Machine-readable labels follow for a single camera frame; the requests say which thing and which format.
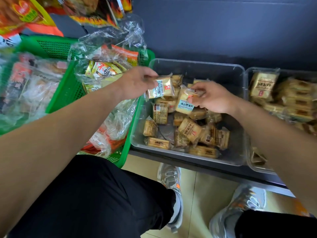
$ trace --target shoe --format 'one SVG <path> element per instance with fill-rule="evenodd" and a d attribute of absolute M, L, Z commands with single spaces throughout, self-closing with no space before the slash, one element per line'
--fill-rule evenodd
<path fill-rule="evenodd" d="M 180 200 L 180 211 L 179 215 L 172 223 L 168 223 L 166 226 L 169 227 L 172 233 L 176 233 L 180 228 L 183 221 L 184 204 L 182 199 L 182 194 L 180 191 L 180 177 L 181 170 L 179 167 L 175 167 L 169 164 L 163 164 L 158 168 L 158 182 L 163 184 L 167 189 L 172 189 L 175 191 L 176 195 Z"/>
<path fill-rule="evenodd" d="M 218 212 L 209 222 L 213 238 L 227 238 L 225 220 L 234 214 L 252 210 L 263 210 L 266 206 L 266 190 L 247 185 L 239 185 L 230 204 Z"/>

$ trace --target finger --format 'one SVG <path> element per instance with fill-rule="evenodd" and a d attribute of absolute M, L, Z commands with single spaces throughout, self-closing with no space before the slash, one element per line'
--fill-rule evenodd
<path fill-rule="evenodd" d="M 205 98 L 202 98 L 202 97 L 190 97 L 187 101 L 197 107 L 197 106 L 200 106 L 200 105 L 204 105 Z"/>
<path fill-rule="evenodd" d="M 158 82 L 153 77 L 147 77 L 147 78 L 143 79 L 143 81 L 147 87 L 146 89 L 153 89 L 153 88 L 156 88 L 158 86 Z"/>
<path fill-rule="evenodd" d="M 213 85 L 214 81 L 200 81 L 195 83 L 191 89 L 203 89 L 206 90 L 208 86 Z"/>
<path fill-rule="evenodd" d="M 156 73 L 156 71 L 148 68 L 148 67 L 141 67 L 138 66 L 136 67 L 138 69 L 138 72 L 141 76 L 150 76 L 150 77 L 157 77 L 158 74 Z"/>

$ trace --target tiled floor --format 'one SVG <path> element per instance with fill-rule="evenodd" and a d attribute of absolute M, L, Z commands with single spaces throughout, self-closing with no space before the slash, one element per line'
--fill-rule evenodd
<path fill-rule="evenodd" d="M 128 156 L 123 169 L 156 180 L 159 163 Z M 181 191 L 184 201 L 183 223 L 178 233 L 167 228 L 150 230 L 142 238 L 212 238 L 208 223 L 212 216 L 228 205 L 239 184 L 214 176 L 182 169 Z M 293 198 L 267 192 L 267 211 L 295 213 Z"/>

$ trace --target clear plastic bin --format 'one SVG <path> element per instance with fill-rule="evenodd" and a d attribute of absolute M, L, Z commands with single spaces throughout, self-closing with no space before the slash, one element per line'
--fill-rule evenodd
<path fill-rule="evenodd" d="M 256 67 L 248 68 L 245 71 L 245 79 L 248 80 L 248 82 L 251 81 L 255 70 L 264 71 L 264 72 L 265 71 L 271 72 L 271 71 L 275 71 L 276 68 L 275 69 L 273 69 L 273 68 L 256 68 Z M 296 77 L 296 78 L 303 80 L 303 81 L 317 83 L 317 72 L 296 71 L 296 70 L 286 70 L 286 69 L 280 70 L 280 75 L 279 75 L 276 83 L 279 84 L 280 82 L 286 80 L 288 77 L 291 77 L 291 76 Z M 276 173 L 272 169 L 265 168 L 261 165 L 256 165 L 254 163 L 251 163 L 252 153 L 251 153 L 251 146 L 250 146 L 250 137 L 248 135 L 246 135 L 246 139 L 247 139 L 247 144 L 248 144 L 248 147 L 247 147 L 248 166 L 256 172 L 276 175 Z"/>
<path fill-rule="evenodd" d="M 245 80 L 245 70 L 240 65 L 156 58 L 150 62 L 149 67 L 159 75 L 167 75 L 171 72 L 173 74 L 183 74 L 184 83 L 193 83 L 194 78 L 213 80 L 222 84 L 230 92 L 241 98 L 246 99 L 248 97 L 248 82 Z M 146 102 L 143 97 L 139 99 L 130 138 L 133 146 L 148 150 L 156 150 L 161 152 L 162 155 L 164 155 L 164 153 L 170 153 L 191 157 L 193 159 L 202 159 L 235 166 L 245 164 L 247 155 L 245 147 L 247 143 L 244 130 L 233 117 L 227 114 L 222 114 L 223 121 L 221 121 L 217 127 L 226 127 L 230 131 L 229 145 L 228 149 L 221 151 L 221 156 L 218 159 L 146 146 L 144 143 L 145 137 L 142 133 L 145 119 L 153 114 L 151 101 L 153 100 Z"/>

